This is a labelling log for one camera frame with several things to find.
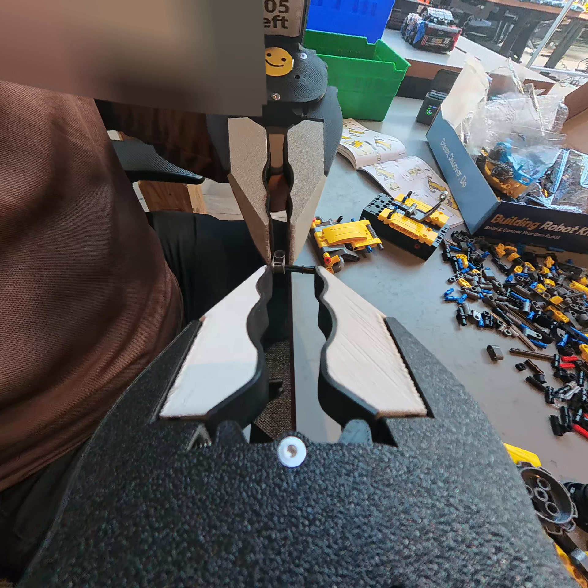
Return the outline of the wood edged table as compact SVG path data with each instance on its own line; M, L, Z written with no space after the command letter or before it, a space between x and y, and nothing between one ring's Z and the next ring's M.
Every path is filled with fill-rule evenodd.
M535 18L537 14L542 15L543 18L552 17L555 20L562 11L553 6L538 5L532 2L491 1L490 3L524 11L522 16L523 20L519 25L515 26L517 32L514 33L514 36L516 37L522 35L518 31L524 28L526 23ZM502 51L493 51L465 38L463 35L460 36L456 46L449 53L435 53L413 48L403 40L401 33L395 29L384 30L381 40L408 61L409 68L406 77L413 79L432 80L437 71L441 69L460 72L464 67L467 55L478 59L487 73L506 65L508 59ZM537 89L544 90L546 93L551 91L555 81L551 77L544 76L543 73L558 75L563 79L577 77L582 81L587 80L587 72L549 68L546 65L537 65L536 62L533 62L529 68L526 67L526 61L516 62L514 58L511 58L511 60L514 63L516 73L522 78L524 83L532 83Z

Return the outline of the pile of small building pieces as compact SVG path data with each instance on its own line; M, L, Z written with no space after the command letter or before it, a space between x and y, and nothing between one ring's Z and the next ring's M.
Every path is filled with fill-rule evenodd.
M458 327L502 336L504 359L550 409L555 437L587 439L587 269L551 251L491 243L454 231L442 259L451 269L443 301Z

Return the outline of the person's black trousers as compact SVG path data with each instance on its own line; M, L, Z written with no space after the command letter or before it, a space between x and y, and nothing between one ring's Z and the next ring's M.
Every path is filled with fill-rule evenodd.
M178 280L184 323L196 320L262 265L242 221L184 212L148 212ZM88 440L121 395L110 400L83 441L1 490L1 580L17 584L51 528Z

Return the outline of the toy race car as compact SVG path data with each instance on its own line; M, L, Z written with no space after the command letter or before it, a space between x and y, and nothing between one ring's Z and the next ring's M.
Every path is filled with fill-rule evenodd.
M401 37L413 48L437 53L450 53L462 33L451 11L425 7L410 13L401 25Z

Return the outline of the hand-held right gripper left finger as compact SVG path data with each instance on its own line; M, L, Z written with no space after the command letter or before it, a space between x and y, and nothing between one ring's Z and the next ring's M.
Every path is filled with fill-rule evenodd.
M262 339L272 293L265 265L198 320L160 418L196 420L209 430L224 421L244 429L257 419L269 402Z

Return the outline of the open instruction booklet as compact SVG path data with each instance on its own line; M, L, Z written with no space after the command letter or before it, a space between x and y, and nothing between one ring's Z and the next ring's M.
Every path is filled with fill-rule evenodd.
M448 217L450 227L462 224L463 218L445 181L423 159L408 156L399 139L370 130L352 118L343 119L337 152L354 169L371 176L389 196L411 191L414 198L433 206L440 194L447 192L440 211Z

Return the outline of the dark grey gear wheel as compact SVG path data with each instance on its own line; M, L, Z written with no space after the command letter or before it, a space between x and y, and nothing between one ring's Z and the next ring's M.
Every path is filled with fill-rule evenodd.
M568 489L542 467L530 462L516 466L544 530L552 535L574 531L578 513Z

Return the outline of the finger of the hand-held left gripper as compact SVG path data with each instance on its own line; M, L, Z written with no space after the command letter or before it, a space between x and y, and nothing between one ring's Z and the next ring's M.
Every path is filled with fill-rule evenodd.
M286 160L292 173L288 263L295 263L303 249L326 183L324 147L322 121L304 120L286 135Z
M265 263L270 263L271 218L265 180L269 161L267 132L246 117L229 118L227 122L229 183L258 252Z

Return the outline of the black rubber tyre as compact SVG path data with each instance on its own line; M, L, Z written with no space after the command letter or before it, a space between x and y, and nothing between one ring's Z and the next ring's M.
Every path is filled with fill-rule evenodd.
M565 481L564 487L568 490L572 502L577 509L577 525L587 527L587 483Z

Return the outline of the wooden leg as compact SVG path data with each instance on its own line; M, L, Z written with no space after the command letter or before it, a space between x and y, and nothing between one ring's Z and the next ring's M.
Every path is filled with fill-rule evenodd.
M133 183L133 188L145 212L208 213L200 184L143 180Z

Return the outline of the green plastic bin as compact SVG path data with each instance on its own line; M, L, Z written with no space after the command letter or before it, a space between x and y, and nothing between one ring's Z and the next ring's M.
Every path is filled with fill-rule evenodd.
M306 30L303 45L327 64L344 118L385 119L410 67L405 58L382 40L340 33Z

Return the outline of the yellow curved panel assembly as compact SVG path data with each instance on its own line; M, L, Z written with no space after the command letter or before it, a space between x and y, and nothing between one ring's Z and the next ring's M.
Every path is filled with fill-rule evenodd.
M314 217L309 236L316 248L323 267L331 274L339 273L346 262L356 262L365 253L382 250L382 240L367 219L343 222Z

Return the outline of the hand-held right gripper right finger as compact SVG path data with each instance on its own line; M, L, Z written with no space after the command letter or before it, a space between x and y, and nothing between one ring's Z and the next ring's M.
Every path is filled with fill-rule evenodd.
M320 352L318 398L340 425L426 417L428 408L381 313L325 268L314 275Z

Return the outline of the black block with yellow beams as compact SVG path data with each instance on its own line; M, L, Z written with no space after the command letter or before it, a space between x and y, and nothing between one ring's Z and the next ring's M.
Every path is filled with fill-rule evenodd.
M439 247L447 256L450 218L442 210L446 198L447 192L442 192L437 204L430 206L414 198L412 191L394 197L380 193L364 207L359 219L369 222L376 237L424 261Z

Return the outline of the blue plastic bin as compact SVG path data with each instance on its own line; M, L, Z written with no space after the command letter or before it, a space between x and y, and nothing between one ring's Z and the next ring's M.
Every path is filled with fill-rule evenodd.
M306 29L365 37L376 43L395 1L311 1Z

